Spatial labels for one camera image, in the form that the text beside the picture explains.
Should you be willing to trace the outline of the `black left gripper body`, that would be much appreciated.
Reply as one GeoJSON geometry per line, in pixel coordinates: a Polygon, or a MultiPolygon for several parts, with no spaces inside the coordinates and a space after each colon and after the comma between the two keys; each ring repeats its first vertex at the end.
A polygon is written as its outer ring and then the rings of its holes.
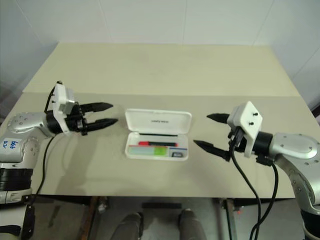
{"type": "Polygon", "coordinates": [[[86,107],[84,104],[76,103],[67,117],[65,122],[67,127],[72,132],[80,133],[82,136],[88,134],[87,119],[85,118],[86,107]]]}

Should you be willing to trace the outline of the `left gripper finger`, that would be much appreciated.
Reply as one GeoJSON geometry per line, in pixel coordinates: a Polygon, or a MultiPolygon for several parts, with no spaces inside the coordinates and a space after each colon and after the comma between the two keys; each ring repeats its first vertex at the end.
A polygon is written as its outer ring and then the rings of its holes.
{"type": "Polygon", "coordinates": [[[113,105],[107,102],[93,102],[93,103],[81,104],[79,106],[79,109],[80,109],[79,111],[82,114],[90,113],[90,112],[96,113],[96,112],[102,112],[102,111],[108,110],[112,107],[113,105]]]}
{"type": "Polygon", "coordinates": [[[98,119],[95,122],[86,123],[83,129],[84,133],[97,131],[101,129],[105,129],[107,127],[110,127],[118,122],[118,119],[116,118],[104,118],[104,119],[98,119]]]}

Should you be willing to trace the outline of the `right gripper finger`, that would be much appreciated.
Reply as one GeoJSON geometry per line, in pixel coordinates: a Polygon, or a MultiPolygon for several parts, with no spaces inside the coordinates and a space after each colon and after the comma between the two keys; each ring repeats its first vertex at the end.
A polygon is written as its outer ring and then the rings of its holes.
{"type": "Polygon", "coordinates": [[[194,140],[193,142],[209,154],[215,155],[224,160],[230,159],[230,153],[228,151],[214,147],[212,143],[203,140],[194,140]]]}
{"type": "Polygon", "coordinates": [[[206,117],[218,123],[226,124],[229,116],[230,115],[227,113],[212,113],[207,115],[206,117]]]}

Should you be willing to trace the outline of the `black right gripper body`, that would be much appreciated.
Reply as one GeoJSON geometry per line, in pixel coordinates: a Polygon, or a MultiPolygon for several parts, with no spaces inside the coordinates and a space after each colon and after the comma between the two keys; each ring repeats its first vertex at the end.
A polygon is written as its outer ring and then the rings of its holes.
{"type": "Polygon", "coordinates": [[[237,126],[234,130],[230,130],[228,134],[228,153],[226,161],[229,162],[232,158],[232,153],[234,151],[240,150],[241,153],[244,152],[247,140],[244,138],[245,132],[240,126],[237,126]]]}

